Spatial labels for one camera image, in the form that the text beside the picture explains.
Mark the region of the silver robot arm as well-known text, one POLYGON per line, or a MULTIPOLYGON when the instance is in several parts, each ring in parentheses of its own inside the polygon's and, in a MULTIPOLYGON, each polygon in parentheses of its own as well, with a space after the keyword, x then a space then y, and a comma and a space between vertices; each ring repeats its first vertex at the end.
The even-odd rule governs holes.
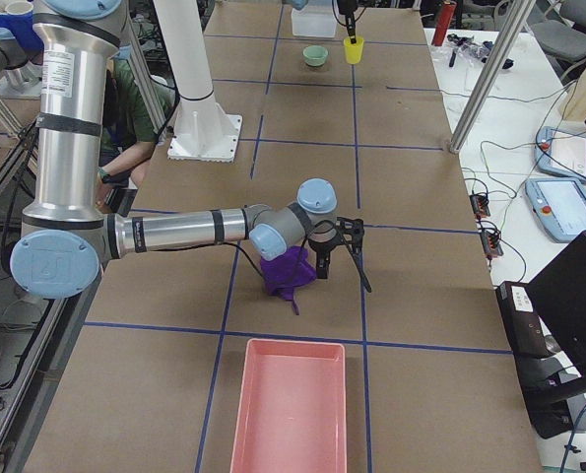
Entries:
POLYGON ((319 259, 336 245, 337 198, 325 179, 304 182, 295 201, 152 217, 96 207, 107 62, 128 25, 123 1, 38 1, 33 27, 44 44, 33 203, 10 257, 19 286, 45 299, 81 293, 102 263, 130 252, 249 240, 274 259, 307 240, 319 259))
POLYGON ((357 42, 358 1, 287 1, 292 7, 293 35, 333 38, 336 27, 346 29, 348 38, 357 42))

